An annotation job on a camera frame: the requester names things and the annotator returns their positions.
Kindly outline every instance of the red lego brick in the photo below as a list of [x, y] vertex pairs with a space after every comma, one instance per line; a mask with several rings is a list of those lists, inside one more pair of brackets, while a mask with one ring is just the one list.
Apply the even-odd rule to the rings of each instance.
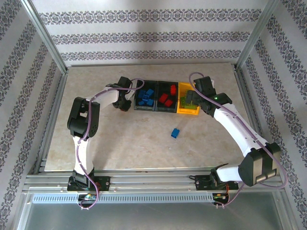
[[172, 103], [173, 103], [173, 101], [168, 99], [168, 100], [164, 103], [164, 105], [165, 105], [166, 107], [170, 107], [170, 106], [172, 105]]
[[166, 93], [163, 93], [162, 96], [159, 98], [159, 102], [164, 103], [168, 98]]
[[176, 85], [171, 85], [171, 95], [174, 96], [176, 94]]

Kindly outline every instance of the beige marble surface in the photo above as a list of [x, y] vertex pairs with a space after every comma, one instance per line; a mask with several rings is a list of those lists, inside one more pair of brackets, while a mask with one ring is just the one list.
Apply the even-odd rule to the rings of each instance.
[[[45, 170], [74, 168], [74, 144], [67, 120], [75, 97], [92, 96], [106, 84], [116, 83], [120, 76], [187, 82], [193, 71], [210, 76], [216, 91], [227, 93], [248, 120], [229, 63], [74, 67], [69, 71]], [[180, 129], [177, 139], [170, 136], [174, 128]], [[243, 159], [228, 132], [202, 111], [194, 116], [135, 111], [132, 107], [125, 113], [112, 105], [100, 111], [91, 150], [95, 169], [216, 166]]]

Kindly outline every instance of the white wall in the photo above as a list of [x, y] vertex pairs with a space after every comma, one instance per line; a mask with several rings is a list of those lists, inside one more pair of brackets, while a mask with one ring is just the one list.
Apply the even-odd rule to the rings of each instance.
[[61, 72], [18, 0], [0, 0], [0, 229], [36, 162]]
[[67, 66], [235, 63], [267, 0], [34, 0]]
[[307, 229], [306, 28], [306, 3], [281, 1], [242, 68], [262, 135], [283, 151], [299, 229]]

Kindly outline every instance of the yellow tray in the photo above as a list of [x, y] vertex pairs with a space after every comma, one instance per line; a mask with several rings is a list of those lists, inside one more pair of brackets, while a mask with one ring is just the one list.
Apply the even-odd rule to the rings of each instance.
[[186, 96], [186, 93], [188, 90], [194, 90], [190, 83], [187, 82], [179, 82], [178, 83], [178, 103], [177, 103], [177, 113], [178, 114], [192, 114], [192, 115], [198, 115], [200, 112], [200, 107], [197, 106], [196, 109], [185, 109], [185, 108], [180, 108], [181, 103], [180, 103], [180, 98]]

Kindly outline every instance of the patterned wallpaper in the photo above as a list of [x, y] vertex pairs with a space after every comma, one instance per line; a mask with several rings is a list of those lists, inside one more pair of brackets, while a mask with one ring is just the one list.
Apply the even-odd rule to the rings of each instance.
[[67, 66], [235, 63], [267, 0], [33, 0]]
[[282, 149], [299, 229], [307, 229], [306, 27], [306, 3], [281, 1], [242, 68], [262, 135]]
[[0, 230], [12, 223], [61, 72], [19, 0], [0, 1]]

